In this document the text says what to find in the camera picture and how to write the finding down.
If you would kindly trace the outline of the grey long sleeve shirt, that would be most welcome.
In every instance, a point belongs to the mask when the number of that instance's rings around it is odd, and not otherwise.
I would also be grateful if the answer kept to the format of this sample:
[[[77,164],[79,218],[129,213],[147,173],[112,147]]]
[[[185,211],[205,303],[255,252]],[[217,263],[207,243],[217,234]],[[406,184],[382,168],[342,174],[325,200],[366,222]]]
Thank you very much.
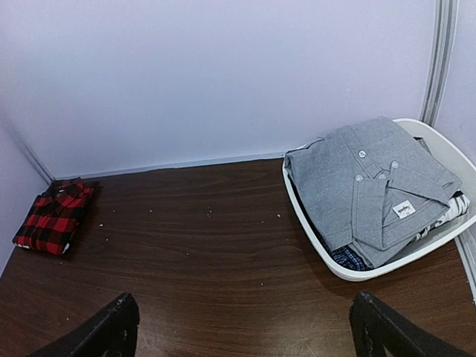
[[[286,153],[284,167],[327,248],[371,268],[450,208],[462,180],[387,118],[343,126]]]

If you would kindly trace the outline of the right aluminium corner post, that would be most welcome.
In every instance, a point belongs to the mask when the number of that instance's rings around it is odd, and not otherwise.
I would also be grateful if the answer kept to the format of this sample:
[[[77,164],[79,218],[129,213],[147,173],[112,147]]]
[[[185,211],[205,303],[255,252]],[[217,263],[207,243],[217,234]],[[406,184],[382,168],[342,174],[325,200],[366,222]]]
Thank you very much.
[[[457,29],[459,1],[436,1],[434,36],[427,85],[419,120],[434,127],[443,99],[454,39]]]

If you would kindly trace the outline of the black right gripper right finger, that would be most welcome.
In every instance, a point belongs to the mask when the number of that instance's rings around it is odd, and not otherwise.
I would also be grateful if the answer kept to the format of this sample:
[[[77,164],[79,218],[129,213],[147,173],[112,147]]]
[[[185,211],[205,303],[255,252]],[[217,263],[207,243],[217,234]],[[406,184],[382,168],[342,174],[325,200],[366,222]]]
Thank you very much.
[[[369,292],[359,292],[349,322],[357,356],[468,356],[419,328]]]

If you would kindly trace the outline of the white laundry basket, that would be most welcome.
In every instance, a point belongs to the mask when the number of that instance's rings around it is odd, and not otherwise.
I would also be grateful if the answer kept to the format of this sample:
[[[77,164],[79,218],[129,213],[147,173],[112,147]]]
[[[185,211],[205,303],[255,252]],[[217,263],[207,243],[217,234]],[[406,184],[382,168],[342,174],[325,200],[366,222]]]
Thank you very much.
[[[414,119],[399,118],[392,120],[401,126],[426,148],[441,164],[459,176],[462,185],[459,190],[471,201],[466,214],[428,232],[425,238],[406,245],[398,254],[378,268],[369,271],[352,271],[337,264],[329,255],[321,235],[307,216],[288,173],[282,164],[284,184],[296,216],[313,248],[329,270],[343,280],[359,282],[387,274],[401,268],[426,254],[445,245],[456,236],[469,229],[475,223],[475,165],[449,139],[429,125]]]

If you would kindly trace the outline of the blue plaid shirt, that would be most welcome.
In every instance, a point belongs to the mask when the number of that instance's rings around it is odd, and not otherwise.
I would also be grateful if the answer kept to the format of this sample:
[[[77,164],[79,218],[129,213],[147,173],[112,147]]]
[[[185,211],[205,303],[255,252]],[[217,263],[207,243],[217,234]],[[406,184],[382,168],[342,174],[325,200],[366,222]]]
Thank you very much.
[[[354,250],[347,245],[331,250],[330,257],[340,266],[352,271],[369,271],[372,269]]]

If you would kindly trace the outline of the red black plaid shirt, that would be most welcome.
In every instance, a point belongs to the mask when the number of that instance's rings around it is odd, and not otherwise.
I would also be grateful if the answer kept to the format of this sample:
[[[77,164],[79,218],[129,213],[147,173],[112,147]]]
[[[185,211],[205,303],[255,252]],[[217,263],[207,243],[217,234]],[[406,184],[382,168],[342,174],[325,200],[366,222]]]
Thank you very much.
[[[64,255],[99,186],[97,181],[83,181],[81,178],[53,181],[33,201],[13,244],[60,257]]]

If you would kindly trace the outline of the black white checked shirt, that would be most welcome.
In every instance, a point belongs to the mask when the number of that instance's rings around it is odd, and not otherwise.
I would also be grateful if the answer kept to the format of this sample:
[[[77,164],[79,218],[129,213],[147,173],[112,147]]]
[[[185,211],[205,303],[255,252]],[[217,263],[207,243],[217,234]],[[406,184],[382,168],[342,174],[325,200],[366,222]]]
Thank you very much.
[[[449,200],[449,209],[434,223],[420,231],[414,238],[414,241],[419,241],[426,236],[428,232],[438,228],[447,222],[451,222],[454,219],[463,216],[467,213],[471,201],[461,190],[458,190]]]

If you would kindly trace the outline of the aluminium corner post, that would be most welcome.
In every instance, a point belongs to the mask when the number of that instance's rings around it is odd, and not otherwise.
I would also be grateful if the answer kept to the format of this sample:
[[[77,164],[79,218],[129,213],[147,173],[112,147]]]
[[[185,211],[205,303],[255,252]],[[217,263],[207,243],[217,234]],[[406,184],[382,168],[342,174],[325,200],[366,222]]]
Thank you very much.
[[[434,36],[427,85],[419,120],[434,127],[443,99],[454,39],[457,29],[459,1],[436,1]]]
[[[54,177],[50,174],[49,170],[39,159],[39,156],[33,151],[14,124],[9,119],[1,117],[1,127],[7,132],[16,147],[32,165],[35,171],[41,176],[42,180],[47,184],[50,184],[54,180]]]

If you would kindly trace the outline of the left aluminium corner post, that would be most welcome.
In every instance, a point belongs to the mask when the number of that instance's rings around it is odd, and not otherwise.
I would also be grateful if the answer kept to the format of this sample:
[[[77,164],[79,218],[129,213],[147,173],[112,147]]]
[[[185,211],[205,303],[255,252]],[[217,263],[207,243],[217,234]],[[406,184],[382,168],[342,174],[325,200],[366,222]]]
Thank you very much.
[[[50,174],[49,170],[39,159],[39,156],[33,151],[14,124],[9,119],[1,117],[1,127],[7,132],[16,147],[32,165],[35,171],[41,176],[42,180],[47,184],[50,184],[54,180],[54,177]]]

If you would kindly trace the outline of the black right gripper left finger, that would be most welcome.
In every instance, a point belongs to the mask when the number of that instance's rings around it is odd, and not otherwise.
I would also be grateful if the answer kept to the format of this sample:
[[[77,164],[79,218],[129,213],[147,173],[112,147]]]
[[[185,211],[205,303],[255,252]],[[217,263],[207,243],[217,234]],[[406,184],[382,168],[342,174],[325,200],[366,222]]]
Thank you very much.
[[[139,308],[122,293],[78,328],[32,352],[31,356],[134,356]]]

